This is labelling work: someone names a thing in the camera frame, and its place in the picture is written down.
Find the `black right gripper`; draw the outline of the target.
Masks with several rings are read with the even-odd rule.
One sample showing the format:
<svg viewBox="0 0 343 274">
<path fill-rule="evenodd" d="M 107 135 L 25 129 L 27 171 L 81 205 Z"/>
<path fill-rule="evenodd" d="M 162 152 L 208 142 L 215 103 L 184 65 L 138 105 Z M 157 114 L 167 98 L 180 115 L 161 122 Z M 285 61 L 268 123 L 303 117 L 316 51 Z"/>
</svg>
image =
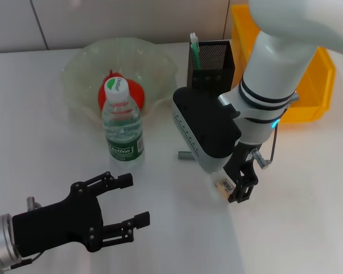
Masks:
<svg viewBox="0 0 343 274">
<path fill-rule="evenodd" d="M 253 158 L 248 155 L 254 148 L 260 149 L 262 145 L 248 145 L 239 142 L 233 151 L 228 163 L 224 166 L 233 191 L 228 197 L 228 202 L 241 203 L 249 200 L 252 190 L 258 183 L 258 177 L 253 168 Z"/>
</svg>

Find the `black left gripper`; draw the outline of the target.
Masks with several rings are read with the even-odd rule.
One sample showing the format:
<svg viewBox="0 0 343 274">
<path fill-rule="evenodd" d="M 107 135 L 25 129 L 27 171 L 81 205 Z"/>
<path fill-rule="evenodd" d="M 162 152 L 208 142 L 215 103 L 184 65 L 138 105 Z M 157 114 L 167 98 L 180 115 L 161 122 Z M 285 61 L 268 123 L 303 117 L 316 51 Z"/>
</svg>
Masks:
<svg viewBox="0 0 343 274">
<path fill-rule="evenodd" d="M 120 223 L 103 226 L 98 195 L 133 186 L 131 173 L 115 178 L 109 171 L 71 185 L 61 202 L 12 218 L 15 246 L 22 257 L 71 242 L 83 244 L 89 252 L 134 241 L 134 229 L 150 225 L 144 212 Z"/>
</svg>

